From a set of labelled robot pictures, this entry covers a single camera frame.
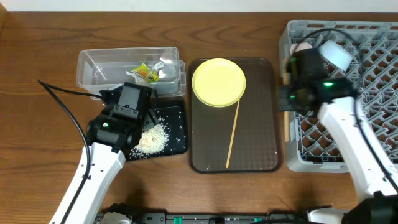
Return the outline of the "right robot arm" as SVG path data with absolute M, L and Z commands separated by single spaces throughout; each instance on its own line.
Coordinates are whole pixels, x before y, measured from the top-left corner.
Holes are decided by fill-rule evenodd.
M 397 169 L 387 157 L 358 101 L 342 78 L 285 78 L 279 86 L 281 111 L 312 111 L 332 136 L 348 167 L 358 204 L 308 211 L 309 223 L 397 223 Z

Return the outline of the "yellow round plate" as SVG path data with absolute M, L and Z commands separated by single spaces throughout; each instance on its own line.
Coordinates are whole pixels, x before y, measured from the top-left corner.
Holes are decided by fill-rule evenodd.
M 231 60 L 209 59 L 195 69 L 192 88 L 202 103 L 223 108 L 233 105 L 243 96 L 246 76 L 240 66 Z

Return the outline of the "white tissue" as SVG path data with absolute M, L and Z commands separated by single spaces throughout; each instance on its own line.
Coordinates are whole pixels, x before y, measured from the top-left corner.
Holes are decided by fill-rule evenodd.
M 134 78 L 138 85 L 147 86 L 150 83 L 160 83 L 160 71 L 165 67 L 165 63 L 157 62 L 155 65 L 148 67 L 146 63 L 141 63 L 138 66 L 126 70 L 126 75 Z

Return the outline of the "pink round bowl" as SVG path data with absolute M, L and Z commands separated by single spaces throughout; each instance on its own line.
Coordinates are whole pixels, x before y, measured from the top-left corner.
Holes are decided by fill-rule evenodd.
M 312 46 L 308 42 L 302 42 L 300 44 L 294 43 L 290 46 L 290 54 L 292 55 L 294 52 L 298 52 L 305 49 L 311 49 Z

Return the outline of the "light blue bowl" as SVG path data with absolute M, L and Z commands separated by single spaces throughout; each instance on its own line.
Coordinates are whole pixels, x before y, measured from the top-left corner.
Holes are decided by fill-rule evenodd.
M 331 40 L 328 40 L 322 44 L 318 50 L 325 59 L 342 71 L 347 71 L 350 63 L 353 60 L 353 56 L 348 51 Z

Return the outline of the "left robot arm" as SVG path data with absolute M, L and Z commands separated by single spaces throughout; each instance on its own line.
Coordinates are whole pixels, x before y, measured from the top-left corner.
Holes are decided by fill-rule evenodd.
M 116 109 L 127 114 L 100 114 L 89 123 L 78 168 L 51 223 L 92 223 L 131 149 L 159 123 L 153 110 L 134 119 L 134 110 Z

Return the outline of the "wooden chopstick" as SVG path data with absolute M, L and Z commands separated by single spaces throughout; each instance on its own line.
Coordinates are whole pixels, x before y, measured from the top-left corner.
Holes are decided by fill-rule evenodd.
M 284 68 L 283 68 L 283 76 L 282 76 L 282 83 L 284 85 L 288 85 L 290 83 L 290 78 L 289 78 L 289 74 L 287 72 L 287 64 L 288 64 L 288 60 L 284 59 L 283 63 L 284 63 Z M 284 112 L 284 140 L 285 142 L 289 141 L 289 134 L 290 134 L 290 128 L 289 128 L 289 112 L 285 111 Z
M 231 131 L 231 138 L 230 138 L 230 142 L 229 142 L 228 155 L 227 155 L 226 165 L 225 165 L 226 169 L 229 169 L 229 165 L 230 165 L 231 154 L 232 154 L 233 143 L 234 143 L 234 135 L 236 132 L 236 123 L 237 123 L 238 114 L 239 114 L 239 106 L 240 106 L 240 100 L 237 101 L 237 105 L 236 105 L 236 111 L 235 111 L 234 121 L 233 121 L 233 128 Z

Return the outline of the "pile of white rice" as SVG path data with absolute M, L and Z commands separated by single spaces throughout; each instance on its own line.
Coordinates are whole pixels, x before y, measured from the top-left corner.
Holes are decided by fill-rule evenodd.
M 128 160 L 148 159 L 153 157 L 169 156 L 177 153 L 176 143 L 181 143 L 179 138 L 171 136 L 171 124 L 164 118 L 159 118 L 159 124 L 152 129 L 143 132 L 139 144 L 128 155 Z

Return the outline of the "green orange snack wrapper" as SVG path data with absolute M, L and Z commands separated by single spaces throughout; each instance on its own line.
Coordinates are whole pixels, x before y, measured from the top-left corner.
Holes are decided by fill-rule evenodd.
M 133 68 L 130 73 L 132 75 L 137 75 L 138 77 L 141 77 L 149 83 L 158 82 L 160 80 L 158 75 L 158 68 L 155 65 L 149 68 L 145 63 L 142 63 L 136 68 Z

